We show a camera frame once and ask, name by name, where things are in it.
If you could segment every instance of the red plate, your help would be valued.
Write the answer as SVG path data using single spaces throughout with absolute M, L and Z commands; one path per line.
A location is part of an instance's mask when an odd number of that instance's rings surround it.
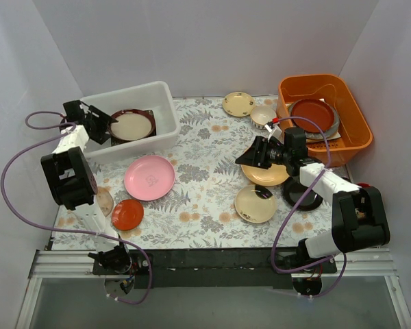
M 292 106 L 292 117 L 307 118 L 316 123 L 323 132 L 327 131 L 335 120 L 335 114 L 329 104 L 318 99 L 302 99 Z M 319 130 L 310 122 L 301 119 L 293 120 L 295 125 L 307 132 L 319 133 Z
M 144 209 L 137 200 L 123 200 L 112 211 L 112 225 L 120 231 L 129 231 L 136 228 L 143 219 Z

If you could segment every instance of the pink plate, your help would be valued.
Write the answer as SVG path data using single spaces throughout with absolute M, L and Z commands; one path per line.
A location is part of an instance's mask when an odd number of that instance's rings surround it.
M 166 195 L 175 183 L 172 164 L 161 156 L 143 156 L 126 170 L 125 188 L 132 197 L 152 201 Z

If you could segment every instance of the orange basket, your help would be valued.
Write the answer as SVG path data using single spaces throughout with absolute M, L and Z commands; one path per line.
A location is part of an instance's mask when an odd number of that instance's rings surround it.
M 333 106 L 340 117 L 338 132 L 341 137 L 328 141 L 332 156 L 331 167 L 348 163 L 361 149 L 369 146 L 373 140 L 364 116 L 344 80 L 332 74 L 296 75 L 280 82 L 277 102 L 277 116 L 289 117 L 288 107 L 299 99 L 320 99 Z M 280 121 L 280 128 L 293 127 L 291 120 Z M 327 151 L 324 142 L 308 144 L 309 156 L 327 163 Z

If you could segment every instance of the black rubber ring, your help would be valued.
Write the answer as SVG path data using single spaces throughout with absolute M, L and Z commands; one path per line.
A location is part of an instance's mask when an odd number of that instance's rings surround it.
M 306 189 L 306 186 L 301 185 L 292 177 L 289 177 L 283 183 L 283 198 L 286 200 L 286 202 L 289 203 L 291 207 L 293 207 L 297 203 L 297 200 L 300 198 L 300 196 L 304 193 L 304 191 L 306 191 Z M 309 204 L 305 204 L 305 201 L 307 199 L 313 199 L 314 201 Z M 302 204 L 300 204 L 297 209 L 301 211 L 311 211 L 317 209 L 322 203 L 323 198 L 320 195 L 316 194 L 314 191 L 310 191 L 306 198 L 303 200 Z

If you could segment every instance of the glass panel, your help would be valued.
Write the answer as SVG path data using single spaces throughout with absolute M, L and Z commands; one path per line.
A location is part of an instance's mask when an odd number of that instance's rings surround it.
M 323 279 L 324 285 L 333 280 Z M 399 322 L 384 278 L 343 278 L 313 301 L 266 287 L 154 289 L 140 306 L 107 298 L 103 279 L 43 280 L 31 328 L 114 326 L 386 329 L 399 328 Z

